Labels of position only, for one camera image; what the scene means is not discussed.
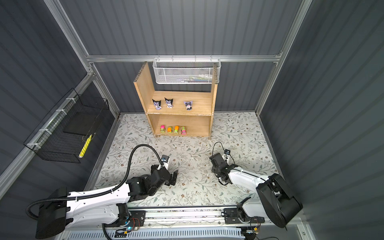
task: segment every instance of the yellow marker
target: yellow marker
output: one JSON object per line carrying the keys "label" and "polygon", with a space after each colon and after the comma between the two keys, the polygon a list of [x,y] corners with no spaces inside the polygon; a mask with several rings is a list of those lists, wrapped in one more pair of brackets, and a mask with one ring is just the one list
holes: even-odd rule
{"label": "yellow marker", "polygon": [[88,137],[87,141],[85,141],[84,147],[79,154],[79,158],[84,157],[85,151],[87,151],[88,145],[91,142],[91,140],[92,140],[92,134]]}

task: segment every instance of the black wire basket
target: black wire basket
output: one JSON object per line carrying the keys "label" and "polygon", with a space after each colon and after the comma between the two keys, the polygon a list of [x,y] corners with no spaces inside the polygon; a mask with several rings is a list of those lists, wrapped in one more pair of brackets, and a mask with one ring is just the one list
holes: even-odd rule
{"label": "black wire basket", "polygon": [[80,163],[109,111],[104,98],[76,94],[69,100],[44,129],[37,131],[34,141],[29,136],[24,142],[43,160]]}

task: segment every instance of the floral patterned surface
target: floral patterned surface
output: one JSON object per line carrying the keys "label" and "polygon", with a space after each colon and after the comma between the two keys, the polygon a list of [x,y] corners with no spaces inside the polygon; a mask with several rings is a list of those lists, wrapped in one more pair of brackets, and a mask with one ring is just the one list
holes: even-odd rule
{"label": "floral patterned surface", "polygon": [[[212,137],[153,137],[145,114],[125,114],[104,162],[95,188],[118,184],[124,177],[131,150],[138,144],[153,146],[170,156],[169,172],[179,170],[175,186],[162,186],[154,196],[128,206],[234,205],[255,193],[233,184],[222,186],[211,172],[209,156],[215,142],[231,150],[237,165],[263,175],[277,172],[254,113],[215,113]],[[222,153],[221,144],[214,153]],[[146,147],[138,148],[129,178],[150,174],[157,158]]]}

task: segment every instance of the toy figurine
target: toy figurine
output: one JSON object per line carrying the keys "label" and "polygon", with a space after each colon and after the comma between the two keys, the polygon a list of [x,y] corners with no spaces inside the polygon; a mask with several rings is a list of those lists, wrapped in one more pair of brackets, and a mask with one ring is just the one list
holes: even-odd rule
{"label": "toy figurine", "polygon": [[185,106],[186,106],[186,108],[187,108],[188,111],[189,111],[189,110],[192,110],[192,102],[193,102],[193,101],[190,101],[190,102],[184,102],[184,104],[185,104]]}
{"label": "toy figurine", "polygon": [[172,107],[173,107],[173,105],[172,105],[172,103],[173,103],[173,98],[172,98],[172,99],[166,99],[166,98],[164,98],[164,99],[166,100],[167,107],[172,108]]}
{"label": "toy figurine", "polygon": [[152,101],[153,101],[153,105],[155,105],[156,110],[160,110],[161,109],[161,100],[155,101],[152,99]]}

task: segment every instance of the shelf board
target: shelf board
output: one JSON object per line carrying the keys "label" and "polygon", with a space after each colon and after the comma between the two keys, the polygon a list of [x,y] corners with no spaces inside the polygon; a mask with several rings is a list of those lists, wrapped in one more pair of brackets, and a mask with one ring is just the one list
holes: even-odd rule
{"label": "shelf board", "polygon": [[[173,108],[168,108],[164,98],[173,99]],[[204,92],[155,91],[152,97],[155,101],[161,100],[161,109],[155,106],[147,109],[148,114],[171,114],[188,116],[211,116],[212,94]],[[192,110],[188,111],[184,101],[193,101]]]}
{"label": "shelf board", "polygon": [[[161,114],[161,115],[149,115],[155,135],[163,136],[183,136],[183,137],[208,137],[209,136],[209,124],[211,116],[182,116],[172,114]],[[165,133],[160,133],[160,127],[164,125],[166,128]],[[172,133],[167,132],[167,128],[172,127]],[[175,126],[179,126],[179,134],[174,134]],[[186,135],[181,134],[181,127],[185,126]]]}

